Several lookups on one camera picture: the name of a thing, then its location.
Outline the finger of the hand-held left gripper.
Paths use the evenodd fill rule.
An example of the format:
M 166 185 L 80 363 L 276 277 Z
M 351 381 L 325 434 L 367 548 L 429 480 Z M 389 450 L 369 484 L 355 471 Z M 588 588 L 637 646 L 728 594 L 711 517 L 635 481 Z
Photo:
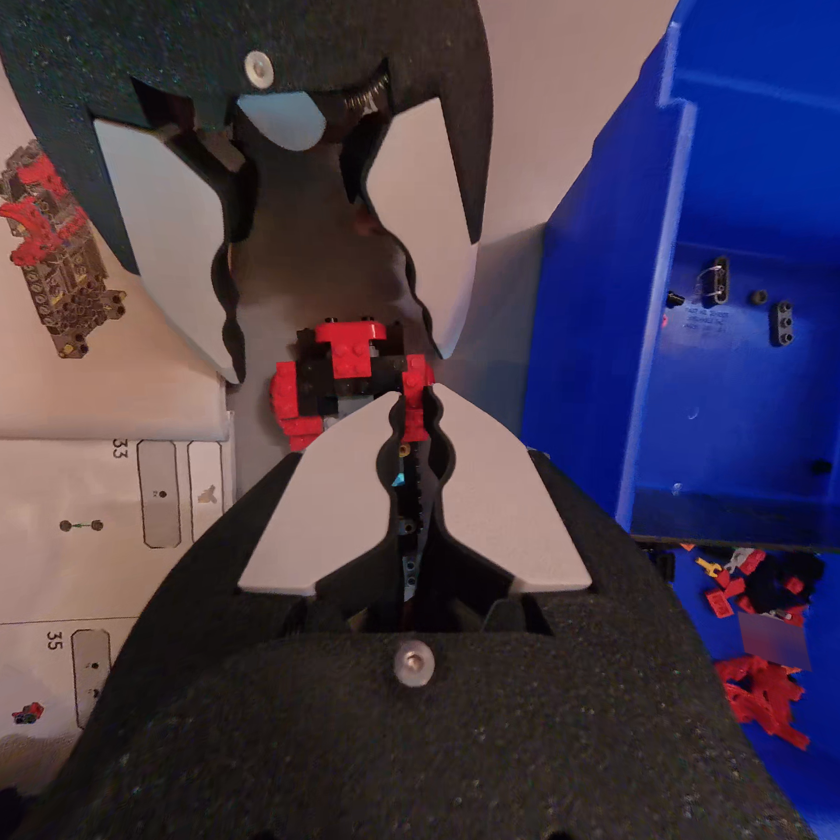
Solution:
M 466 323 L 478 245 L 470 239 L 440 100 L 391 116 L 366 103 L 343 138 L 340 172 L 404 254 L 406 282 L 438 357 L 451 357 Z
M 232 246 L 250 232 L 256 174 L 231 128 L 142 130 L 97 119 L 143 286 L 168 323 L 232 385 L 246 376 Z

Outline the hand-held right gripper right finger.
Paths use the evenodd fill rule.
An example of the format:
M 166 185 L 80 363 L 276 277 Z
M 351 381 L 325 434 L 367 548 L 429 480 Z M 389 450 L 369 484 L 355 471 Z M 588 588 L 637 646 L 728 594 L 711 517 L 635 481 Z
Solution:
M 444 534 L 511 578 L 514 592 L 579 592 L 592 577 L 528 448 L 493 416 L 443 384 L 439 410 Z

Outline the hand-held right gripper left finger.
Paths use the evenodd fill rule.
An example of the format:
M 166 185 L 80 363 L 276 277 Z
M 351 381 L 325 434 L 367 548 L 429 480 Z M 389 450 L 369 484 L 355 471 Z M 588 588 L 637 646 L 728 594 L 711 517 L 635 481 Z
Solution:
M 338 421 L 303 452 L 238 586 L 245 592 L 313 596 L 386 537 L 392 481 L 376 460 L 392 440 L 388 392 Z

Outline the red and black lego car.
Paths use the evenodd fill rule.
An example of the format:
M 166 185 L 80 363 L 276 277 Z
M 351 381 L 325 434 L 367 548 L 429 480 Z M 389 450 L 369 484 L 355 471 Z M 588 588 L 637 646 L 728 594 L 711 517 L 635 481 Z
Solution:
M 415 594 L 425 524 L 420 454 L 428 435 L 422 397 L 433 383 L 425 355 L 406 352 L 399 321 L 328 318 L 315 329 L 297 332 L 295 359 L 277 363 L 269 387 L 272 413 L 293 453 L 304 451 L 332 425 L 387 392 L 406 397 L 406 430 L 393 482 L 405 601 Z

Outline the lego instruction booklet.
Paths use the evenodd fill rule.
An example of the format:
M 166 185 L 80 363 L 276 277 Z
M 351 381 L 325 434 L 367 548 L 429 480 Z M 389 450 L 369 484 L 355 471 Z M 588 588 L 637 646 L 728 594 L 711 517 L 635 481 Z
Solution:
M 69 194 L 2 73 L 1 782 L 68 759 L 137 617 L 235 501 L 225 385 Z

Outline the pile of mixed lego parts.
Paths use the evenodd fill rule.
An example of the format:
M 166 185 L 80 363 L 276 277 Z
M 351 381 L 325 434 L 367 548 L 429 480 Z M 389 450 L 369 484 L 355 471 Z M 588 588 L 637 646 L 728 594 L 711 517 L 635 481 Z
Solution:
M 656 571 L 672 587 L 677 561 L 687 560 L 686 603 L 702 627 L 719 623 L 732 655 L 714 654 L 715 670 L 733 716 L 755 723 L 772 737 L 806 750 L 810 739 L 794 723 L 811 669 L 805 623 L 825 562 L 815 553 L 773 552 L 751 546 L 725 548 L 692 543 L 640 543 Z

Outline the blue divided storage bin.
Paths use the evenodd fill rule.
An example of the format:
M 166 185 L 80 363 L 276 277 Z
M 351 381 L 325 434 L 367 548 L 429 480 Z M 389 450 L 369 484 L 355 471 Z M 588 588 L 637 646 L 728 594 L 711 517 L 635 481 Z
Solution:
M 820 838 L 838 838 L 838 36 L 834 1 L 678 3 L 545 228 L 521 428 L 639 542 L 823 559 L 794 705 L 811 742 L 746 727 Z M 729 300 L 704 309 L 717 256 Z

